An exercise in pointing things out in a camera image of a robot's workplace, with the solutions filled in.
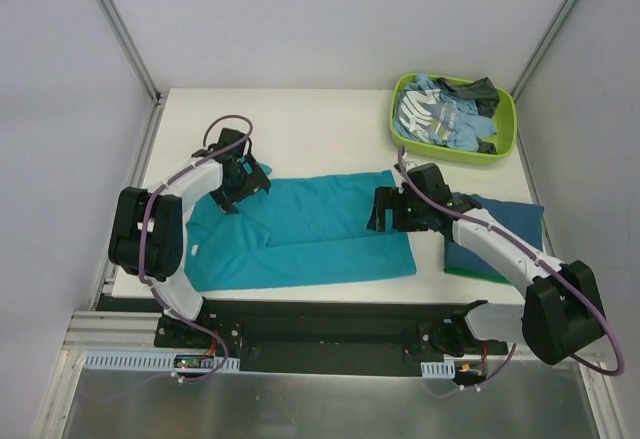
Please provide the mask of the teal t-shirt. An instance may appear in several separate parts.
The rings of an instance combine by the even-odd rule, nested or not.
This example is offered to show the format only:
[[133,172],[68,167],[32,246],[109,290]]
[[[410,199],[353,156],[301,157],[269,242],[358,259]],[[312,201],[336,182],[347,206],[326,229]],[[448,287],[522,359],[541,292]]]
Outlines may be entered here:
[[199,292],[315,286],[416,273],[407,234],[368,229],[388,170],[274,179],[225,214],[206,196],[187,224],[186,275]]

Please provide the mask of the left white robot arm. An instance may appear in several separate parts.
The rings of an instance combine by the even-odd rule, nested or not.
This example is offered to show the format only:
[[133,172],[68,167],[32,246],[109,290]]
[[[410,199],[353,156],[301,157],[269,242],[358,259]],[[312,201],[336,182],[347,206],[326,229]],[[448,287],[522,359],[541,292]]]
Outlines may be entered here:
[[178,171],[147,188],[129,186],[118,197],[109,261],[147,286],[164,313],[178,322],[176,334],[188,347],[204,346],[210,322],[199,314],[204,299],[187,278],[186,225],[196,203],[210,198],[224,214],[271,182],[252,154],[247,133],[231,128],[196,152]]

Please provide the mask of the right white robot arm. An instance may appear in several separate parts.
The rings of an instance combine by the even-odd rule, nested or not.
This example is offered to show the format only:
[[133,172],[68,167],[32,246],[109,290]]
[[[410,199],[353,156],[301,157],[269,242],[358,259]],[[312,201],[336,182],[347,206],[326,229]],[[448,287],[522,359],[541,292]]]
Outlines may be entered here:
[[482,259],[522,296],[520,305],[476,300],[457,309],[432,336],[446,353],[473,353],[485,341],[526,345],[548,365],[610,334],[593,271],[532,246],[474,196],[454,194],[434,164],[403,173],[399,186],[376,189],[370,230],[433,231]]

